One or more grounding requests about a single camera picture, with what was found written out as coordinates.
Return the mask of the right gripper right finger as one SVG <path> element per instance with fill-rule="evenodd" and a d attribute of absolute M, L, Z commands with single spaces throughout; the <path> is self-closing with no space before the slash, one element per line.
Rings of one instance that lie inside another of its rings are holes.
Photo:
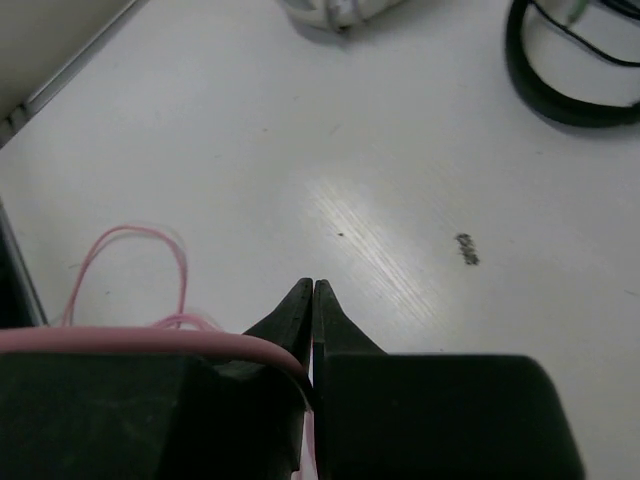
<path fill-rule="evenodd" d="M 581 479 L 555 386 L 523 355 L 391 354 L 331 285 L 312 306 L 322 479 Z"/>

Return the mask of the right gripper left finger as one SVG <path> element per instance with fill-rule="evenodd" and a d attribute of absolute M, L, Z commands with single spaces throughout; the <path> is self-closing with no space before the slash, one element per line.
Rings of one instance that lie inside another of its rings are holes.
<path fill-rule="evenodd" d="M 245 333 L 308 369 L 313 283 Z M 1 351 L 5 479 L 288 479 L 303 398 L 281 371 L 197 354 Z"/>

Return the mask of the pink wired headphones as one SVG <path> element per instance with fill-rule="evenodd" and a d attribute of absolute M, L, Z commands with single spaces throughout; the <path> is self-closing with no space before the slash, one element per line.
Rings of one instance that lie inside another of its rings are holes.
<path fill-rule="evenodd" d="M 147 235 L 171 250 L 179 273 L 176 311 L 148 327 L 82 327 L 73 324 L 77 296 L 94 259 L 116 235 Z M 165 231 L 145 225 L 121 224 L 98 237 L 81 263 L 75 284 L 57 327 L 25 327 L 1 334 L 1 351 L 47 353 L 197 354 L 214 359 L 245 361 L 275 368 L 300 392 L 305 411 L 314 409 L 308 369 L 284 347 L 254 335 L 221 330 L 203 316 L 185 311 L 188 260 L 184 248 Z"/>

